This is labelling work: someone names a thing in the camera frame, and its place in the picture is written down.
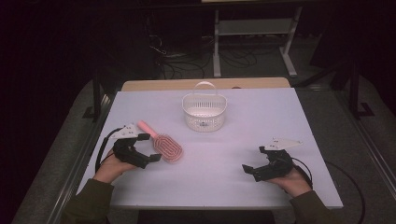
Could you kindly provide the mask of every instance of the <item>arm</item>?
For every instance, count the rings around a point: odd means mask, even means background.
[[[293,199],[297,224],[340,224],[343,223],[323,204],[319,196],[309,187],[303,176],[292,169],[286,176],[268,180],[279,185]]]
[[[67,203],[61,216],[62,224],[103,223],[106,219],[114,187],[111,183],[134,166],[121,162],[110,150],[108,158],[81,192]]]

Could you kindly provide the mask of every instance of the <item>metal frame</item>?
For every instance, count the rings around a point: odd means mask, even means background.
[[[219,36],[220,35],[264,35],[264,34],[288,34],[287,41],[280,47],[283,62],[291,77],[297,77],[297,72],[289,56],[291,42],[300,19],[302,7],[297,7],[292,19],[266,19],[250,21],[220,21],[219,11],[215,15],[215,47],[213,53],[213,75],[221,77],[219,62]]]
[[[60,189],[59,197],[57,198],[52,211],[50,211],[49,218],[46,223],[59,223],[66,203],[69,201],[70,197],[76,194],[79,181],[84,175],[84,171],[90,161],[90,154],[96,146],[96,142],[99,138],[100,132],[102,131],[102,127],[105,124],[112,103],[112,100],[106,95],[102,98],[102,103],[100,104],[101,113],[96,115],[97,120],[93,122],[90,133],[81,147],[81,151],[76,156],[76,161],[70,169],[69,175],[64,181],[64,185]]]
[[[343,95],[341,92],[336,92],[335,94],[337,100],[340,102],[340,105],[346,111],[346,115],[349,117],[350,121],[358,131],[359,135],[361,136],[362,141],[368,148],[368,153],[370,158],[373,161],[373,164],[379,174],[381,175],[384,183],[387,185],[390,194],[396,200],[396,176],[393,171],[388,166],[388,163],[385,161],[384,157],[382,156],[380,150],[376,146],[374,140],[368,134],[366,128],[361,123],[359,119],[356,119],[356,116],[350,112],[350,102],[348,99]]]

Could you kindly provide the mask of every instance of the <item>white plastic basket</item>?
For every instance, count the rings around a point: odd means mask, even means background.
[[[213,87],[216,94],[195,93],[202,85]],[[219,95],[216,86],[208,81],[196,84],[193,92],[183,97],[182,105],[187,125],[197,132],[214,132],[224,123],[227,99]]]

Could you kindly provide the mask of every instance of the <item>floor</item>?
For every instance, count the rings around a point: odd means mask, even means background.
[[[284,36],[223,39],[220,46],[222,77],[286,77],[292,85],[300,83],[321,71],[309,65],[318,39],[295,38],[290,49],[298,73],[294,78],[288,76],[277,48],[284,42]],[[166,65],[160,78],[212,77],[211,52],[208,50],[211,41],[203,38],[203,50],[199,55],[169,49],[169,54],[163,57]],[[344,208],[334,210],[334,213],[345,223],[390,223],[396,219],[395,196],[389,175],[384,175],[384,167],[378,165],[372,149],[377,149],[389,170],[394,170],[396,119],[381,103],[375,88],[361,78],[360,100],[369,104],[375,116],[355,120],[347,109],[347,86],[343,91],[333,91],[329,85],[331,80],[332,74],[329,74],[296,90],[344,203]],[[87,139],[97,134],[93,130],[98,127],[92,120],[82,118],[89,106],[92,106],[91,83],[81,90],[13,223],[54,223],[59,218],[64,202],[75,190],[83,172],[83,166],[76,167],[75,161],[84,147],[94,144]],[[85,155],[80,163],[88,162],[87,158]],[[75,177],[70,176],[73,171],[78,171]],[[49,180],[56,180],[53,181],[55,184],[46,184]],[[292,211],[273,212],[276,223],[293,223]],[[136,223],[137,218],[137,211],[126,209],[112,208],[109,213],[113,224]]]

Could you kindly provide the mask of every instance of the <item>brush handle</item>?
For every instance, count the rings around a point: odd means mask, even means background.
[[[149,133],[152,138],[156,138],[158,136],[158,134],[152,128],[150,128],[149,125],[143,120],[137,122],[137,127],[143,130],[145,133]]]

